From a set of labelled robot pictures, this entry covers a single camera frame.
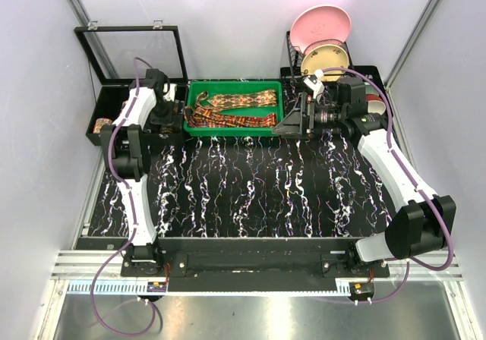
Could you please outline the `black key pattern tie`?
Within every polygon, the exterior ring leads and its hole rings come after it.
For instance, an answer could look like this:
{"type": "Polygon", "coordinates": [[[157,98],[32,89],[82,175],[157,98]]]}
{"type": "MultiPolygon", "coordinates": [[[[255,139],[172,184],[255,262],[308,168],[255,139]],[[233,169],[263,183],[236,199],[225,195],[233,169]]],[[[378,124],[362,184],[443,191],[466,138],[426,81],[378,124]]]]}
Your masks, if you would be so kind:
{"type": "Polygon", "coordinates": [[[179,134],[180,128],[174,126],[162,126],[159,132],[161,134],[179,134]]]}

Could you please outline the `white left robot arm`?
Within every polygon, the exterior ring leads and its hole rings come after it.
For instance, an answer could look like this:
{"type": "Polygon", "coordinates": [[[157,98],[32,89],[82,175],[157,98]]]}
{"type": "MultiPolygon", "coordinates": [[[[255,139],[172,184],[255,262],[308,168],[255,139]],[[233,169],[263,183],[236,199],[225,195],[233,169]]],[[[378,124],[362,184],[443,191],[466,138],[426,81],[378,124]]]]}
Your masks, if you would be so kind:
{"type": "Polygon", "coordinates": [[[128,220],[128,240],[122,245],[122,274],[155,276],[167,268],[150,213],[148,177],[151,146],[183,125],[184,103],[175,96],[177,85],[162,71],[148,68],[136,77],[128,101],[111,124],[101,127],[106,168],[115,179],[128,220]]]}

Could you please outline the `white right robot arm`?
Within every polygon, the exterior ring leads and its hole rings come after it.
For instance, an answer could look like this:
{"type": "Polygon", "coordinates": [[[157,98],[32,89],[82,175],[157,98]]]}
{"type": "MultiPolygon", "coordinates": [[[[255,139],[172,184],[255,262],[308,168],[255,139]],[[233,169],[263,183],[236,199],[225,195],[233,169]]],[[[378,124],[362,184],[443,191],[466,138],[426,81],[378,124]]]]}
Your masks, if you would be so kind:
{"type": "Polygon", "coordinates": [[[451,232],[456,204],[439,196],[420,177],[392,135],[387,107],[375,108],[368,100],[371,83],[360,77],[344,77],[336,86],[336,101],[324,105],[327,87],[316,75],[304,78],[307,91],[273,129],[281,137],[303,138],[325,128],[335,128],[371,164],[384,183],[396,211],[385,231],[356,241],[345,257],[345,268],[362,276],[372,264],[386,260],[413,260],[435,250],[447,250],[444,264],[429,270],[447,269],[453,260],[451,232]]]}

